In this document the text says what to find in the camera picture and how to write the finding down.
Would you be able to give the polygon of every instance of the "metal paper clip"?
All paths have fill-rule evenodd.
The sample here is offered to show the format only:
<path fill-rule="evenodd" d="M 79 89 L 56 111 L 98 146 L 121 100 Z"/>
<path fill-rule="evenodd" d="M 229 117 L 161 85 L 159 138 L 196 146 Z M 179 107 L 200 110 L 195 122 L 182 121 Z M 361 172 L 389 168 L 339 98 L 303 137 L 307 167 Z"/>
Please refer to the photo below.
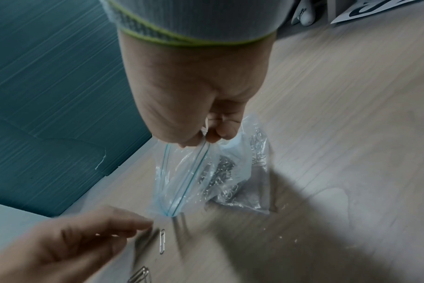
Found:
<path fill-rule="evenodd" d="M 159 233 L 159 254 L 162 255 L 165 251 L 165 229 Z"/>
<path fill-rule="evenodd" d="M 141 267 L 135 274 L 133 274 L 130 279 L 128 280 L 128 283 L 151 283 L 151 274 L 150 269 L 143 266 Z"/>

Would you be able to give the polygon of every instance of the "sleeve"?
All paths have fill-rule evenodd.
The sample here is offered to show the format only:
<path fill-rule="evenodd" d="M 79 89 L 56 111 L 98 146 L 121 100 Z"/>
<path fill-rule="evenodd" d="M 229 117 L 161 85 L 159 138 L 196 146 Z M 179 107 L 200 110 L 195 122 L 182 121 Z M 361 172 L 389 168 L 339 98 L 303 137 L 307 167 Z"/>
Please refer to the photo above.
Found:
<path fill-rule="evenodd" d="M 100 0 L 124 33 L 174 46 L 238 45 L 270 35 L 294 0 Z"/>

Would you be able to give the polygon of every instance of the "light wood grain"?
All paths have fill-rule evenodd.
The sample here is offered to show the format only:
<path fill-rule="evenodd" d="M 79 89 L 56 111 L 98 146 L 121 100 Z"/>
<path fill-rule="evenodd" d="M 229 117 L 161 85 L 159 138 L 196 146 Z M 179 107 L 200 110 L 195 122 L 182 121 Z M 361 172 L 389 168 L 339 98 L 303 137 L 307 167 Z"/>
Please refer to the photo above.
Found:
<path fill-rule="evenodd" d="M 424 282 L 424 2 L 276 43 L 250 102 L 272 148 L 269 216 L 157 218 L 158 282 Z M 145 214 L 142 157 L 101 203 Z"/>

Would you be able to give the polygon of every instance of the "table surface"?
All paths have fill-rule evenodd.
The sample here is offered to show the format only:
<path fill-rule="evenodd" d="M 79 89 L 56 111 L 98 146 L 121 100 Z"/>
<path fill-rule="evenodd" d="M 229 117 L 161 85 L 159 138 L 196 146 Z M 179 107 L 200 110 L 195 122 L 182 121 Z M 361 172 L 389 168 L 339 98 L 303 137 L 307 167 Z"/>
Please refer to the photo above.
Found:
<path fill-rule="evenodd" d="M 137 268 L 154 283 L 424 282 L 424 1 L 278 41 L 247 112 L 272 149 L 272 213 L 156 218 L 165 253 L 140 247 Z M 145 214 L 154 168 L 145 154 L 99 202 Z"/>

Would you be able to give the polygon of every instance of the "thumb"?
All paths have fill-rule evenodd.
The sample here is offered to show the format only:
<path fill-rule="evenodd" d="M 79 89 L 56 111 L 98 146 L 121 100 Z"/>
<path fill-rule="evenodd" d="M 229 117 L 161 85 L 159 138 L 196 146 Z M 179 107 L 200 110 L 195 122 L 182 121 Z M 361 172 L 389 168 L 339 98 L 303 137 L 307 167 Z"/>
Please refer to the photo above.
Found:
<path fill-rule="evenodd" d="M 90 241 L 79 255 L 64 262 L 61 267 L 66 282 L 82 283 L 100 270 L 127 245 L 124 237 L 97 237 Z"/>

